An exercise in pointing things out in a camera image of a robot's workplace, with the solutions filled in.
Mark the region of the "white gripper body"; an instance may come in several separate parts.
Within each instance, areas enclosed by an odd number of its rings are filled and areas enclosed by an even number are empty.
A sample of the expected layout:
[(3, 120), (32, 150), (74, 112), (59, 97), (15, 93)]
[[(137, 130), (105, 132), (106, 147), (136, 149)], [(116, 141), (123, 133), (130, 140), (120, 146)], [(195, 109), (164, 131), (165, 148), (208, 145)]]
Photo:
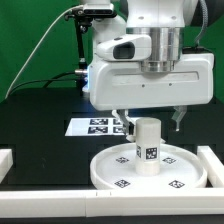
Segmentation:
[(89, 68), (97, 110), (206, 104), (213, 97), (214, 55), (183, 54), (172, 72), (143, 73), (138, 62), (99, 60)]

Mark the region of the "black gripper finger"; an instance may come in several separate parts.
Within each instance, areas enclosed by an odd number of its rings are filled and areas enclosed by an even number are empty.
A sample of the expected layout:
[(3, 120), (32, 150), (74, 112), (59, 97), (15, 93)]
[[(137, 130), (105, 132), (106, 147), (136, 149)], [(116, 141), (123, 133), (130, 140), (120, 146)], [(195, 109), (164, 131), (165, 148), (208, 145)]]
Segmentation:
[(126, 135), (132, 135), (134, 133), (134, 123), (128, 116), (127, 110), (116, 110), (117, 118), (123, 125), (123, 131)]
[(175, 112), (172, 116), (172, 120), (176, 122), (175, 130), (179, 131), (180, 123), (187, 112), (187, 107), (186, 106), (175, 106), (174, 110), (175, 110)]

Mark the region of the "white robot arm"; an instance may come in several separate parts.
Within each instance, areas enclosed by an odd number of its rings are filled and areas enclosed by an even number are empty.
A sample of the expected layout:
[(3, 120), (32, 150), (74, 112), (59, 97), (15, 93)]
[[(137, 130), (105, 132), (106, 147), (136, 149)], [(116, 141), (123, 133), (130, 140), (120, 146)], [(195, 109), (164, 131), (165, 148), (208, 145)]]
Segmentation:
[(90, 102), (110, 110), (127, 134), (135, 128), (130, 109), (172, 106), (179, 122), (189, 105), (211, 100), (214, 55), (185, 48), (183, 31), (205, 30), (224, 15), (224, 0), (121, 0), (126, 19), (112, 15), (110, 0), (82, 2), (93, 18)]

